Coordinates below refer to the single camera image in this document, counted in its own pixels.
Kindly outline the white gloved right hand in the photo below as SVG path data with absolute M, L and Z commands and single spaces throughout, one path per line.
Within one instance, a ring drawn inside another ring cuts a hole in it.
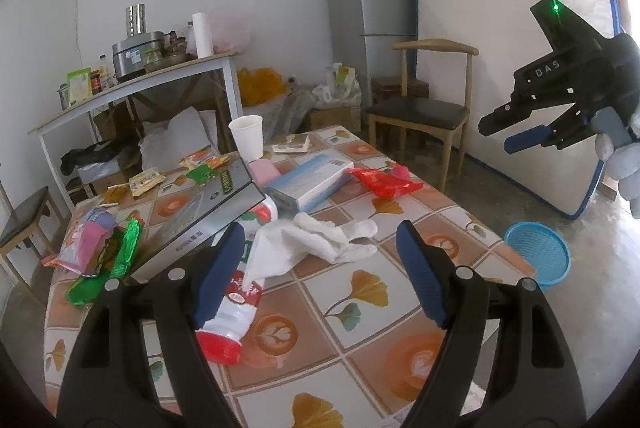
M 596 152 L 605 163 L 606 174 L 617 182 L 617 192 L 639 218 L 640 171 L 639 141 L 633 141 L 613 107 L 599 110 L 592 122 L 597 131 Z

